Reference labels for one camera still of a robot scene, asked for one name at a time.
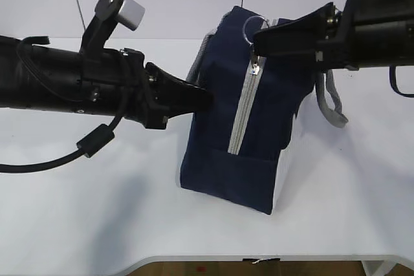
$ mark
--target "wooden floor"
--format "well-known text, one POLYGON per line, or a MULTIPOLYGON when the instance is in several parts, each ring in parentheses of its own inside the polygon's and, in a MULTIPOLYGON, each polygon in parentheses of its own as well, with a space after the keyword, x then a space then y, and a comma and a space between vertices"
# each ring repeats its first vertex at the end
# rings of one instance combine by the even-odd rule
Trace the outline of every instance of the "wooden floor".
MULTIPOLYGON (((156 262, 130 276, 365 276, 359 261, 156 262)), ((397 265, 388 276, 414 276, 397 265)))

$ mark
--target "robotic arm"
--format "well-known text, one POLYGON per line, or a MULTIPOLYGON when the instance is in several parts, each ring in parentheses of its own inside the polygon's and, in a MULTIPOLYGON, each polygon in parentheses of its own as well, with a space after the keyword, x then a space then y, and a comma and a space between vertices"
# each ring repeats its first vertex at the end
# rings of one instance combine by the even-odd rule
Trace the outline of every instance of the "robotic arm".
POLYGON ((63 158, 33 165, 0 165, 3 173, 30 173, 91 157, 113 138, 125 117, 147 129, 165 129, 170 118, 207 109, 213 96, 153 63, 141 52, 104 48, 118 23, 135 30, 144 8, 133 0, 99 0, 79 52, 42 47, 48 37, 22 41, 0 36, 0 107, 114 116, 63 158))
MULTIPOLYGON (((22 41, 0 36, 0 107, 114 116, 77 143, 63 158, 33 165, 0 165, 3 173, 52 169, 82 155, 91 157, 114 138, 125 117, 148 129, 165 129, 169 118, 207 109, 212 95, 180 80, 141 52, 104 48, 118 23, 134 30, 144 8, 132 0, 99 0, 79 52, 42 47, 47 37, 22 41)), ((414 0, 347 0, 343 12, 328 3, 281 26, 257 32, 258 56, 285 58, 309 70, 358 70, 414 65, 414 0)))
POLYGON ((343 12, 333 3, 254 36, 258 56, 325 72, 390 67, 391 87, 398 94, 396 67, 414 65, 414 0, 347 0, 343 12))

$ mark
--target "bag pocket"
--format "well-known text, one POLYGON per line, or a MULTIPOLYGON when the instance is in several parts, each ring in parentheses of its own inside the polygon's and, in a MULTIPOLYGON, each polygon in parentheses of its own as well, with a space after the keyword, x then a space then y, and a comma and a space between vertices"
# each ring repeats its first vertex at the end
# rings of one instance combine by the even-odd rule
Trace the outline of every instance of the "bag pocket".
POLYGON ((181 187, 271 214, 275 161, 191 144, 181 166, 181 187))

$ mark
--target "gray strap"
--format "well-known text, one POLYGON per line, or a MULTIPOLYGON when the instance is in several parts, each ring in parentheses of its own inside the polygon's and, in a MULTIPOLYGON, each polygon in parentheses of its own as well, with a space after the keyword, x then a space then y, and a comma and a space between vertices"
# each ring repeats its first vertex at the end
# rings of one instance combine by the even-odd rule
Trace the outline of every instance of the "gray strap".
POLYGON ((201 65, 202 57, 204 56, 204 51, 206 50, 209 40, 215 35, 216 31, 217 31, 217 28, 213 29, 211 32, 206 34, 204 39, 202 40, 200 50, 194 59, 194 62, 190 68, 190 71, 188 72, 188 75, 186 78, 188 82, 198 84, 199 75, 200 75, 200 65, 201 65))
POLYGON ((316 76, 316 99, 323 116, 335 127, 344 128, 348 119, 342 114, 342 103, 335 87, 334 75, 331 70, 326 73, 326 89, 334 102, 334 109, 329 108, 325 97, 325 76, 318 73, 316 76))

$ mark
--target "cable ferrite bead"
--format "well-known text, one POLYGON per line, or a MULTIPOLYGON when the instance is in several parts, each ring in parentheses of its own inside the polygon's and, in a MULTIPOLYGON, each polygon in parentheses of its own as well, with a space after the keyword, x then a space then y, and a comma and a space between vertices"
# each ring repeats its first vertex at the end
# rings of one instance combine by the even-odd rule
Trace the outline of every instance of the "cable ferrite bead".
POLYGON ((115 138, 114 132, 106 124, 101 124, 80 140, 76 146, 87 158, 91 158, 100 149, 115 138))

